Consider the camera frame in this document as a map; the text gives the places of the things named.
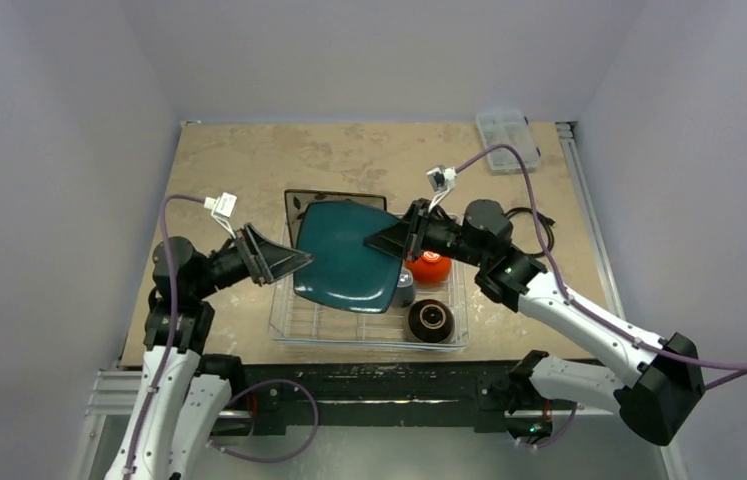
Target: black cable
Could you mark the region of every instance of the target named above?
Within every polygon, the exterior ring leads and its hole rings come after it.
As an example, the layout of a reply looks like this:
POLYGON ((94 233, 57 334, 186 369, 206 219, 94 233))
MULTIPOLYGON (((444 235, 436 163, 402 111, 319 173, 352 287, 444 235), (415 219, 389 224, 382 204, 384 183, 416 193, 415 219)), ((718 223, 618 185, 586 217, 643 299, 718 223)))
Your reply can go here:
MULTIPOLYGON (((507 211, 505 216, 506 218, 511 219, 518 213, 528 213, 529 215, 532 215, 532 209, 529 207, 514 207, 507 211)), ((556 221, 541 212, 535 213, 538 215, 538 222, 540 222, 541 226, 544 228, 544 233, 547 234, 547 250, 552 251, 553 247, 556 245, 556 236, 553 235, 553 225, 556 224, 556 221)), ((526 255, 529 255, 532 258, 541 258, 544 256, 544 252, 539 250, 535 253, 527 253, 526 255)))

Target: beige table surface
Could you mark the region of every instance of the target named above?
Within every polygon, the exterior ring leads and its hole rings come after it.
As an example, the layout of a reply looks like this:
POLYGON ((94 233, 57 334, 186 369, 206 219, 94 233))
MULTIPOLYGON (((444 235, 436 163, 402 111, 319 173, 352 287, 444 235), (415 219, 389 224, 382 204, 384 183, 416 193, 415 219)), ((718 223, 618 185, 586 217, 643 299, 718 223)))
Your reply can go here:
MULTIPOLYGON (((543 163, 533 175, 538 207, 557 222, 553 253, 567 283, 605 306, 588 231, 555 125, 533 123, 532 133, 543 155, 543 163)), ((468 123, 190 124, 182 130, 167 193, 212 197, 223 191, 233 193, 238 196, 233 225, 249 221, 279 241, 285 221, 285 189, 383 194, 388 198, 388 210, 399 213, 412 200, 429 198, 427 169, 438 164, 458 165, 481 148, 474 125, 468 123)), ((503 208, 528 205, 522 176, 492 176, 484 161, 459 175, 458 186, 443 207, 460 215, 477 198, 497 200, 503 208)), ((171 202, 167 222, 171 235, 187 237, 206 254, 226 239, 208 211, 191 202, 171 202)), ((152 246, 160 239, 156 231, 152 246)), ((516 217, 514 241, 524 251, 537 250, 528 216, 516 217)), ((141 362, 146 298, 153 286, 151 272, 147 258, 122 356, 124 366, 141 362)), ((521 358, 533 349, 567 358, 589 357, 543 324, 488 301, 472 282, 475 269, 467 267, 466 273, 470 339, 458 352, 279 345, 268 332, 272 287, 259 288, 249 281, 209 298, 216 316, 205 351, 234 353, 244 363, 500 360, 521 358)))

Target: wall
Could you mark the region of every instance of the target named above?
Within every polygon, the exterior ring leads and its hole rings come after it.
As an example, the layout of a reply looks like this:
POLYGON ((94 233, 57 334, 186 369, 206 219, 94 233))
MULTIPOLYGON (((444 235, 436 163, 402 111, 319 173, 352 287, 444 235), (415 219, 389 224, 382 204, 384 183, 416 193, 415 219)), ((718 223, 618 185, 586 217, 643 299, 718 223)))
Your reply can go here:
MULTIPOLYGON (((576 137, 627 317, 747 360, 747 1, 648 2, 576 137)), ((747 377, 677 438, 689 478, 746 479, 747 377)))
POLYGON ((572 120, 644 0, 121 0, 187 119, 572 120))
POLYGON ((0 478, 67 478, 177 119, 114 0, 0 0, 0 478))

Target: clear plastic container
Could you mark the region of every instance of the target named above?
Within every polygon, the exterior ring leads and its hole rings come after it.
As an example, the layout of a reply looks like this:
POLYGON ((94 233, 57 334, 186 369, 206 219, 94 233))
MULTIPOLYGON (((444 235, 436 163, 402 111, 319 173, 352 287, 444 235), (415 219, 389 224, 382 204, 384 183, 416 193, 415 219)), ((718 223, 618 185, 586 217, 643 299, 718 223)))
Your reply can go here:
MULTIPOLYGON (((476 115, 476 128, 485 147, 507 143, 520 153, 526 170, 533 171, 541 164, 541 150, 532 138, 529 120, 520 110, 492 110, 476 115)), ((507 150, 497 150, 486 157, 491 173, 504 175, 520 173, 520 164, 507 150)))

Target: teal square plate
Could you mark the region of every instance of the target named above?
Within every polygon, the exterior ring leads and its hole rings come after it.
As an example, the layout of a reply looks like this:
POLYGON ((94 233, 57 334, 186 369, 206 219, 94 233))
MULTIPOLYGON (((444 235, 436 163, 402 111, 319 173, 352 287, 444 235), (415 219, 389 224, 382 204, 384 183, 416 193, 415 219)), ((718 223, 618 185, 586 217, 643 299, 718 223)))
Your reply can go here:
POLYGON ((296 248, 314 262, 294 273, 294 293, 327 307, 382 313, 397 288, 402 261, 364 246, 364 238, 399 219, 354 202, 308 206, 296 248))

